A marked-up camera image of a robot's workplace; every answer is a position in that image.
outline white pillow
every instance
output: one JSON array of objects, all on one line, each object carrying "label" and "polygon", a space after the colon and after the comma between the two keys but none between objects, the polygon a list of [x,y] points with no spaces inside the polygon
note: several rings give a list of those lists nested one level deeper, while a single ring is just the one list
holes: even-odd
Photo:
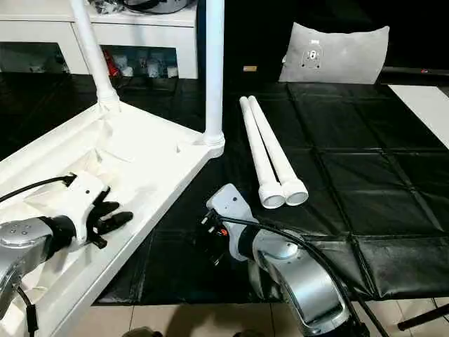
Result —
[{"label": "white pillow", "polygon": [[281,82],[373,84],[385,62],[389,27],[323,33],[293,24]]}]

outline black leather mat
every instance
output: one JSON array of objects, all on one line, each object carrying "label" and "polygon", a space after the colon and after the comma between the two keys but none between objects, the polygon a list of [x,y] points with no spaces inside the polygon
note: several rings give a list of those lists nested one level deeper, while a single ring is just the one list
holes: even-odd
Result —
[{"label": "black leather mat", "polygon": [[[0,77],[3,157],[95,101],[88,77],[35,76]],[[123,85],[123,101],[203,130],[196,81]],[[238,104],[251,94],[309,189],[303,206],[260,206]],[[227,86],[224,132],[225,154],[206,164],[98,303],[257,301],[243,263],[213,267],[189,243],[207,198],[225,183],[237,186],[260,220],[322,248],[367,297],[449,296],[449,152],[388,87]]]}]

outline white tube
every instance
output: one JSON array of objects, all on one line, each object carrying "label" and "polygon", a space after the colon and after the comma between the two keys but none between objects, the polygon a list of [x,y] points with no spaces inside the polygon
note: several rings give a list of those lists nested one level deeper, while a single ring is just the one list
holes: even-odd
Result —
[{"label": "white tube", "polygon": [[296,176],[276,135],[274,135],[273,129],[269,125],[267,118],[254,96],[249,97],[249,103],[260,135],[268,150],[279,181],[282,184],[283,195],[286,198],[287,205],[296,206],[302,204],[309,197],[307,188]]},{"label": "white tube", "polygon": [[259,198],[266,209],[276,209],[286,202],[281,184],[276,180],[272,165],[269,163],[268,154],[260,137],[257,125],[251,112],[250,104],[246,97],[240,98],[240,106],[245,121],[246,133],[253,154],[253,161],[257,179],[259,180]]},{"label": "white tube", "polygon": [[225,0],[206,3],[206,131],[205,143],[223,144],[223,52],[225,45]]},{"label": "white tube", "polygon": [[79,38],[87,57],[89,70],[97,86],[98,101],[115,100],[118,102],[119,97],[109,80],[109,71],[105,57],[93,33],[91,19],[87,13],[84,0],[70,0],[70,4],[72,5],[76,26],[78,27]]}]

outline black power cord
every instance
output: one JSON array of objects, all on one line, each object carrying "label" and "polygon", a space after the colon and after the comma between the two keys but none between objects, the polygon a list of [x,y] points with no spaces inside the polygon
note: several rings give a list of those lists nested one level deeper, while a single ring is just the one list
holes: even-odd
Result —
[{"label": "black power cord", "polygon": [[[432,298],[432,303],[435,306],[435,309],[439,309],[440,307],[438,306],[438,304],[436,304],[436,300],[435,298]],[[447,323],[449,323],[449,318],[447,318],[446,316],[443,316],[444,320],[447,321]]]},{"label": "black power cord", "polygon": [[387,332],[384,330],[383,326],[380,324],[380,322],[377,320],[376,316],[373,314],[371,309],[366,305],[365,301],[362,299],[362,297],[358,294],[357,290],[351,285],[351,282],[347,280],[345,275],[340,271],[340,269],[334,264],[333,261],[331,261],[324,253],[310,244],[309,242],[306,242],[298,237],[296,237],[293,234],[290,234],[288,232],[284,232],[283,230],[280,230],[276,227],[264,225],[262,223],[256,223],[254,221],[247,221],[247,220],[240,220],[240,219],[234,219],[234,218],[228,218],[221,216],[218,214],[215,210],[211,210],[208,215],[206,215],[206,218],[215,218],[217,220],[220,220],[222,222],[226,223],[238,223],[240,225],[247,225],[251,227],[260,228],[263,230],[267,230],[269,232],[273,232],[275,234],[281,235],[282,237],[285,237],[295,244],[301,246],[303,249],[305,249],[315,260],[318,262],[321,267],[324,268],[324,270],[329,274],[330,278],[334,281],[334,284],[338,288],[339,292],[342,294],[344,301],[346,305],[348,306],[348,309],[353,316],[353,318],[356,320],[356,324],[359,326],[359,328],[365,333],[366,332],[366,326],[361,322],[360,318],[358,317],[354,306],[352,305],[351,299],[349,298],[348,291],[343,287],[342,281],[346,284],[346,287],[349,289],[349,292],[355,297],[357,302],[361,305],[361,307],[365,310],[367,316],[369,316],[370,320],[375,325],[376,329],[379,331],[380,335],[382,337],[389,337]]},{"label": "black power cord", "polygon": [[47,184],[50,184],[50,183],[54,183],[56,181],[62,181],[66,186],[68,186],[68,185],[70,185],[73,182],[73,180],[75,180],[75,178],[76,178],[76,175],[72,175],[72,176],[55,177],[55,178],[50,178],[50,179],[38,181],[37,183],[33,183],[33,184],[28,185],[28,186],[21,187],[18,190],[15,190],[15,191],[13,191],[11,193],[8,193],[8,194],[0,197],[0,202],[3,202],[5,200],[7,200],[7,199],[15,197],[16,195],[18,195],[20,193],[23,193],[23,192],[26,192],[26,191],[28,191],[28,190],[30,190],[32,188],[39,187],[39,186],[42,186],[42,185],[47,185]]},{"label": "black power cord", "polygon": [[25,302],[25,305],[27,307],[27,326],[28,326],[28,332],[29,337],[34,337],[34,332],[36,332],[39,327],[37,325],[37,311],[35,304],[32,304],[29,300],[27,294],[23,291],[22,288],[18,287],[17,292],[19,293],[20,297]]}]

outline red object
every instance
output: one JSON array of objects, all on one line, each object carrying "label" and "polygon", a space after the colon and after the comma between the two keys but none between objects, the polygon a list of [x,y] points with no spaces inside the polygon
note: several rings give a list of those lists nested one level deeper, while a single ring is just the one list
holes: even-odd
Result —
[{"label": "red object", "polygon": [[109,75],[111,77],[119,76],[120,70],[117,68],[117,66],[114,63],[114,59],[112,58],[109,51],[103,51],[103,55],[105,56],[107,70],[109,71]]}]

